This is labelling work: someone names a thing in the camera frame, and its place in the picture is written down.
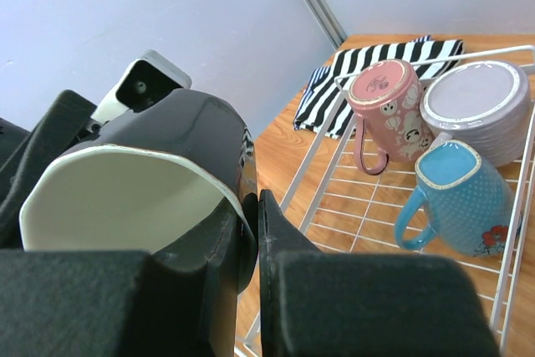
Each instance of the screw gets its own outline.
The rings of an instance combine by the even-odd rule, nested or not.
[[[147,90],[147,84],[145,84],[143,81],[136,81],[134,84],[134,89],[138,94],[144,94]]]

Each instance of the pink mug handle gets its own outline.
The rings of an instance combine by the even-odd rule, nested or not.
[[[386,169],[389,160],[388,154],[379,148],[377,150],[377,153],[379,154],[377,164],[372,168],[366,166],[364,163],[364,135],[366,134],[366,122],[362,116],[355,115],[357,118],[357,125],[354,135],[354,161],[361,171],[364,171],[371,176],[377,176]]]

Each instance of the blue mug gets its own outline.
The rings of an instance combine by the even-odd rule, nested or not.
[[[438,236],[470,256],[503,251],[514,195],[490,162],[464,142],[449,140],[424,153],[415,171],[417,186],[394,227],[400,247],[418,250]],[[427,227],[405,240],[405,229],[421,207]]]

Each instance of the cup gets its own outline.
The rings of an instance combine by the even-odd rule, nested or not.
[[[496,168],[472,147],[449,140],[424,153],[415,164],[417,186],[395,222],[397,244],[423,248],[435,237],[469,256],[503,250],[513,193]],[[424,207],[427,227],[404,239],[410,219]]]
[[[157,253],[199,226],[215,247],[221,234],[208,236],[207,227],[231,225],[245,285],[257,257],[252,138],[224,100],[174,89],[142,110],[127,110],[55,159],[19,221],[27,251]],[[178,246],[176,258],[193,247]]]
[[[369,66],[349,89],[348,102],[356,116],[354,159],[369,175],[378,175],[389,161],[415,161],[431,144],[431,131],[420,115],[423,89],[416,72],[404,60]],[[366,131],[378,145],[374,167],[364,163]]]
[[[436,137],[431,147],[455,138],[496,167],[522,155],[530,109],[526,73],[495,60],[452,69],[430,85],[420,104]]]

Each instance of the folded towel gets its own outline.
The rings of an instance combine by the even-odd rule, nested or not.
[[[367,46],[360,49],[341,50],[334,55],[331,66],[315,69],[303,92],[298,111],[293,120],[295,130],[319,132],[325,117],[333,108],[338,96],[341,96],[334,83],[334,77],[342,74],[358,73],[373,63],[386,59],[403,59],[408,62],[445,58],[463,53],[463,42],[460,39],[434,41],[430,35],[420,37],[408,43],[388,43]],[[415,71],[421,79],[438,77],[455,67],[459,62],[433,63],[416,67]],[[344,87],[349,79],[342,79]],[[348,126],[353,111],[344,100],[326,136],[339,138]]]

